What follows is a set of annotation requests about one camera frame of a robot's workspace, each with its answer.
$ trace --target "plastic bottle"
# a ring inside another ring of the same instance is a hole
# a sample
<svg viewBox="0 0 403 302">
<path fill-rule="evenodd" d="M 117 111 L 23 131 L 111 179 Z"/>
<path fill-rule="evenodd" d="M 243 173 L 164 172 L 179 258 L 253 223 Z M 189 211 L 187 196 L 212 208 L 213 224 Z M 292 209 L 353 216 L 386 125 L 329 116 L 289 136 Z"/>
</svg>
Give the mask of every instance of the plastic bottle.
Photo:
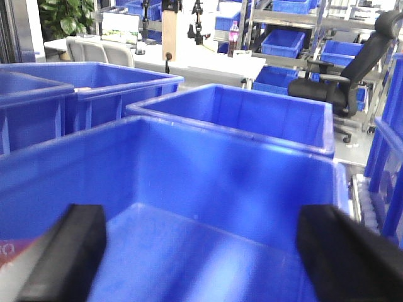
<svg viewBox="0 0 403 302">
<path fill-rule="evenodd" d="M 228 56 L 231 58 L 234 56 L 234 50 L 237 48 L 238 34 L 238 22 L 234 21 L 228 35 Z"/>
</svg>

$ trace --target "potted plant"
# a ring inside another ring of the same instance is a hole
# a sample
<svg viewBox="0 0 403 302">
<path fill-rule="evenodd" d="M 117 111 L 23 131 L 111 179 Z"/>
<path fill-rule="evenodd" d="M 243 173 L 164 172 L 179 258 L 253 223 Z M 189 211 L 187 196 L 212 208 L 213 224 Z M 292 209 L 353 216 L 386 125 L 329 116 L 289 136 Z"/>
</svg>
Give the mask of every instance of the potted plant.
<svg viewBox="0 0 403 302">
<path fill-rule="evenodd" d="M 89 33 L 94 23 L 93 0 L 38 0 L 38 8 L 45 41 Z"/>
</svg>

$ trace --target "chair backrest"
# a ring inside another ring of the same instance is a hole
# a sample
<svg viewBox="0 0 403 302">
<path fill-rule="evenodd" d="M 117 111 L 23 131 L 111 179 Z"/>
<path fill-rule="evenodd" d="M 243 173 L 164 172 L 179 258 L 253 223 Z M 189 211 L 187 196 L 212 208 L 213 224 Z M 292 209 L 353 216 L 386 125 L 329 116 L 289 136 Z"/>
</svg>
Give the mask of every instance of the chair backrest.
<svg viewBox="0 0 403 302">
<path fill-rule="evenodd" d="M 77 43 L 77 38 L 74 36 L 68 36 L 65 39 L 67 53 L 69 54 L 70 60 L 72 62 L 82 62 L 84 61 L 84 55 L 82 53 L 82 46 Z"/>
<path fill-rule="evenodd" d="M 102 43 L 77 40 L 82 46 L 84 61 L 108 63 Z"/>
<path fill-rule="evenodd" d="M 133 55 L 125 44 L 103 42 L 102 45 L 110 64 L 134 67 Z"/>
<path fill-rule="evenodd" d="M 340 85 L 341 90 L 356 86 L 377 64 L 387 52 L 392 40 L 399 34 L 398 21 L 402 18 L 403 13 L 399 11 L 387 11 L 378 17 L 375 32 L 371 34 L 354 60 L 342 71 L 341 76 L 350 79 L 351 83 Z"/>
</svg>

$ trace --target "red label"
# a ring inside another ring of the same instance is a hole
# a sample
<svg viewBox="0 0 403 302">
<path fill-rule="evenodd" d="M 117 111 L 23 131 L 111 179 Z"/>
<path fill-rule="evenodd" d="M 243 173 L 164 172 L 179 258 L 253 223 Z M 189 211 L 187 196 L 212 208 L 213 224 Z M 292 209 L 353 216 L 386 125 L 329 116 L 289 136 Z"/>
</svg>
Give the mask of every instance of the red label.
<svg viewBox="0 0 403 302">
<path fill-rule="evenodd" d="M 0 240 L 0 267 L 20 255 L 32 242 L 32 239 Z"/>
</svg>

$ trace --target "small blue bin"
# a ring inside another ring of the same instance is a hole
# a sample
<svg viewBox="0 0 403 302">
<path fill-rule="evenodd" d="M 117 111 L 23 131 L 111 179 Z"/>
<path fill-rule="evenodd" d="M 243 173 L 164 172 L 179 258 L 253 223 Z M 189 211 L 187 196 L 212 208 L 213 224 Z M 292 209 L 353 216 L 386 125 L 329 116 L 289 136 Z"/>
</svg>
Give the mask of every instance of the small blue bin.
<svg viewBox="0 0 403 302">
<path fill-rule="evenodd" d="M 295 247 L 299 210 L 348 211 L 341 164 L 153 118 L 11 154 L 0 171 L 0 240 L 36 238 L 69 203 L 104 206 L 88 302 L 315 302 Z"/>
<path fill-rule="evenodd" d="M 0 155 L 64 134 L 72 85 L 0 69 Z"/>
<path fill-rule="evenodd" d="M 130 2 L 130 0 L 115 0 L 115 5 L 116 6 L 124 6 L 128 2 Z"/>
<path fill-rule="evenodd" d="M 221 43 L 217 49 L 218 53 L 228 53 L 228 43 Z"/>
<path fill-rule="evenodd" d="M 296 58 L 304 45 L 305 33 L 273 30 L 262 43 L 262 53 Z"/>
<path fill-rule="evenodd" d="M 320 3 L 321 0 L 310 0 L 310 8 L 311 9 L 317 8 Z"/>
<path fill-rule="evenodd" d="M 136 14 L 141 18 L 143 17 L 144 8 L 142 7 L 142 1 L 127 2 L 125 6 L 129 14 Z M 161 1 L 150 1 L 147 17 L 151 21 L 161 20 Z"/>
<path fill-rule="evenodd" d="M 363 111 L 365 109 L 365 104 L 368 101 L 368 88 L 358 87 L 357 91 L 357 110 Z"/>
<path fill-rule="evenodd" d="M 247 16 L 246 16 L 247 18 L 249 17 L 250 8 L 251 8 L 251 5 L 248 4 Z M 237 21 L 238 26 L 239 26 L 240 20 L 241 20 L 241 5 L 239 5 L 239 9 L 235 12 L 233 9 L 231 9 L 230 12 L 219 11 L 219 12 L 217 12 L 217 16 L 215 18 L 215 29 L 229 31 L 233 22 Z"/>
<path fill-rule="evenodd" d="M 24 72 L 74 85 L 65 106 L 66 134 L 120 119 L 125 105 L 175 92 L 182 77 L 96 62 L 3 64 L 0 69 Z"/>
<path fill-rule="evenodd" d="M 307 14 L 309 13 L 311 0 L 273 0 L 273 11 L 284 13 Z"/>
<path fill-rule="evenodd" d="M 288 85 L 297 77 L 295 69 L 266 66 L 253 82 L 253 89 L 288 95 Z"/>
<path fill-rule="evenodd" d="M 335 65 L 347 66 L 363 48 L 362 44 L 327 41 L 321 54 L 321 60 Z"/>
<path fill-rule="evenodd" d="M 151 115 L 314 154 L 334 155 L 330 104 L 210 84 L 126 107 Z"/>
</svg>

